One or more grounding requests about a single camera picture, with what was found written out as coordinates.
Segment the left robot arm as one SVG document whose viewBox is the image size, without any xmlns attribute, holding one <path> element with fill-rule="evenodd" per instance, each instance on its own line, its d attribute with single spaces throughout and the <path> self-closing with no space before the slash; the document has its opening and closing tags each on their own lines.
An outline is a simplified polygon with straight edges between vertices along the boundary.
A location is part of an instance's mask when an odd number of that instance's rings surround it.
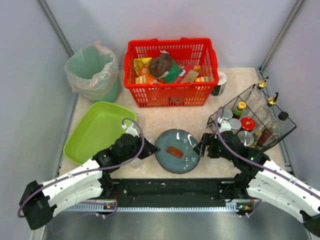
<svg viewBox="0 0 320 240">
<path fill-rule="evenodd" d="M 98 198 L 112 186 L 110 173 L 159 152 L 144 136 L 137 122 L 122 124 L 125 132 L 110 147 L 100 150 L 85 163 L 57 178 L 30 182 L 22 194 L 18 218 L 26 219 L 31 230 L 48 224 L 55 216 L 76 204 Z"/>
</svg>

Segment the red lid sauce jar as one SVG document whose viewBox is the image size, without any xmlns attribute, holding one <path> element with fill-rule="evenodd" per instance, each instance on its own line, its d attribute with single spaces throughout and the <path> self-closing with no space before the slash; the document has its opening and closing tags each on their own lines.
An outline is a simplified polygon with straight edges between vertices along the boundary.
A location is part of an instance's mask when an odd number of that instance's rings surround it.
<svg viewBox="0 0 320 240">
<path fill-rule="evenodd" d="M 241 129 L 243 131 L 248 131 L 251 132 L 252 130 L 255 129 L 256 127 L 256 122 L 253 118 L 251 117 L 243 117 L 241 120 Z"/>
</svg>

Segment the yellow cap sauce bottle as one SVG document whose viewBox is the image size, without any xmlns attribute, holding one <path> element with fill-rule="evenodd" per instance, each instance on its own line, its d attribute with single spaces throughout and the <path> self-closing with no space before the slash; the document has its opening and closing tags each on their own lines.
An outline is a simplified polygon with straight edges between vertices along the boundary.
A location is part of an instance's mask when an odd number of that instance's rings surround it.
<svg viewBox="0 0 320 240">
<path fill-rule="evenodd" d="M 247 104 L 244 101 L 240 101 L 232 110 L 233 118 L 239 119 L 243 113 L 243 111 L 246 109 Z"/>
</svg>

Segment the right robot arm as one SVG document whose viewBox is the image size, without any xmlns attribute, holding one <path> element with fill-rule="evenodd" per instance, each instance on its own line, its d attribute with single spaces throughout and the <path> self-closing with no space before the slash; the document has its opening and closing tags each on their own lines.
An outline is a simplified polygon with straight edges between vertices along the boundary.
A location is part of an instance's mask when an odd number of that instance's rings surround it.
<svg viewBox="0 0 320 240">
<path fill-rule="evenodd" d="M 232 190 L 267 202 L 296 218 L 313 235 L 320 235 L 320 192 L 278 166 L 258 149 L 246 147 L 231 130 L 203 133 L 193 149 L 200 157 L 224 158 L 240 170 Z"/>
</svg>

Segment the tall clear jar foil lid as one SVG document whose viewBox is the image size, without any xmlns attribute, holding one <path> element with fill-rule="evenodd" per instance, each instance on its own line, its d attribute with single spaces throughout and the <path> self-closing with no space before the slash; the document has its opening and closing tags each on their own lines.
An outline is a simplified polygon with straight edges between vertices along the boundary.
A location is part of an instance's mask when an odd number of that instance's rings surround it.
<svg viewBox="0 0 320 240">
<path fill-rule="evenodd" d="M 240 139 L 240 142 L 245 146 L 245 147 L 251 147 L 254 143 L 254 136 L 252 133 L 246 130 L 241 130 L 237 133 L 237 136 Z"/>
</svg>

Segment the blue ceramic plate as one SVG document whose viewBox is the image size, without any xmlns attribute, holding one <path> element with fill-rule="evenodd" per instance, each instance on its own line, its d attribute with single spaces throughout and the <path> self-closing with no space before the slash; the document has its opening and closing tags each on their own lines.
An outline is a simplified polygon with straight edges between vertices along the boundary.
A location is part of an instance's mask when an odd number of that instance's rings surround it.
<svg viewBox="0 0 320 240">
<path fill-rule="evenodd" d="M 199 154 L 194 151 L 197 139 L 182 129 L 169 129 L 159 135 L 155 146 L 159 151 L 155 158 L 159 165 L 173 174 L 191 172 L 199 163 Z"/>
</svg>

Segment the brown meat piece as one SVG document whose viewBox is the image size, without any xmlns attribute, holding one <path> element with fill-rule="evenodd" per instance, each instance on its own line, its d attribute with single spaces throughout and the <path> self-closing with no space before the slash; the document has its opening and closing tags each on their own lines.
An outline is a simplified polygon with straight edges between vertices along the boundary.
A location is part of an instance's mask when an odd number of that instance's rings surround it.
<svg viewBox="0 0 320 240">
<path fill-rule="evenodd" d="M 166 149 L 166 152 L 171 154 L 172 156 L 178 158 L 178 159 L 182 158 L 182 156 L 183 156 L 183 152 L 181 150 L 179 150 L 178 148 L 173 147 L 173 146 L 169 146 Z"/>
</svg>

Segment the dark vinegar bottle black cap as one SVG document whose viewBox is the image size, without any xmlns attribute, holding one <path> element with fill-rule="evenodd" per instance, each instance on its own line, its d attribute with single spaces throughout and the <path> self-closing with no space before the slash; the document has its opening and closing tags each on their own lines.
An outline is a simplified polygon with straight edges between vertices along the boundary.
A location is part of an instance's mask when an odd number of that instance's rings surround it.
<svg viewBox="0 0 320 240">
<path fill-rule="evenodd" d="M 286 111 L 282 111 L 278 114 L 277 118 L 269 120 L 265 129 L 262 131 L 262 135 L 259 138 L 257 145 L 262 147 L 271 136 L 280 134 L 284 128 L 284 121 L 288 118 L 289 114 Z"/>
</svg>

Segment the clear bottle with gold pourer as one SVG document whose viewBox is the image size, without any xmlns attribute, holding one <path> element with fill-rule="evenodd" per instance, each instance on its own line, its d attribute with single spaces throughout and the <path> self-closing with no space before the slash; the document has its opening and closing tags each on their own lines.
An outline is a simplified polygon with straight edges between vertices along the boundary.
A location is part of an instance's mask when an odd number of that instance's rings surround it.
<svg viewBox="0 0 320 240">
<path fill-rule="evenodd" d="M 250 100 L 250 104 L 252 106 L 254 106 L 256 103 L 258 103 L 261 99 L 264 98 L 263 89 L 267 87 L 268 79 L 269 76 L 259 81 L 257 86 L 251 90 L 250 98 L 248 98 L 248 100 Z"/>
</svg>

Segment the silver lid jar blue label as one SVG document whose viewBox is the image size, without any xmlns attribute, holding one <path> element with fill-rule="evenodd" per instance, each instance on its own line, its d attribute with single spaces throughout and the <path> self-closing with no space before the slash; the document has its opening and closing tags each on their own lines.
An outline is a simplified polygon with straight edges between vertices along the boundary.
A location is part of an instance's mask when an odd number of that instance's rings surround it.
<svg viewBox="0 0 320 240">
<path fill-rule="evenodd" d="M 240 120 L 236 118 L 231 118 L 228 122 L 230 124 L 231 131 L 236 135 L 242 128 Z"/>
</svg>

